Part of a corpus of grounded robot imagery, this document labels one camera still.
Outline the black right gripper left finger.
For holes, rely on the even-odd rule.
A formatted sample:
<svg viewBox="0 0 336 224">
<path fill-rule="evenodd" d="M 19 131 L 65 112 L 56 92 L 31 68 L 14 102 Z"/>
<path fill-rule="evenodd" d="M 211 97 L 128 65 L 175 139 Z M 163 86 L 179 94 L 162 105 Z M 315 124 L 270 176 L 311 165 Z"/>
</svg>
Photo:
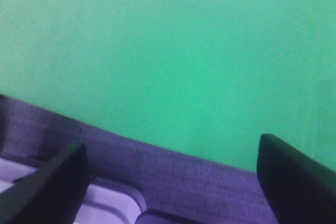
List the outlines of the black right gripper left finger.
<svg viewBox="0 0 336 224">
<path fill-rule="evenodd" d="M 1 223 L 74 223 L 88 188 L 84 143 L 72 143 L 1 193 Z"/>
</svg>

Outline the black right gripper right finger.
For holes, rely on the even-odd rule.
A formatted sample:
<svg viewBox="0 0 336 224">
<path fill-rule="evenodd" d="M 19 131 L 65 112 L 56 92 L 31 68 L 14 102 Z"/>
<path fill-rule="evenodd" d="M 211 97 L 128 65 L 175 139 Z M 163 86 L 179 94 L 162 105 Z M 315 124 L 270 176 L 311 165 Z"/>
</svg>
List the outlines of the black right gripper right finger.
<svg viewBox="0 0 336 224">
<path fill-rule="evenodd" d="M 262 134 L 257 177 L 279 223 L 335 223 L 335 172 L 272 134 Z"/>
</svg>

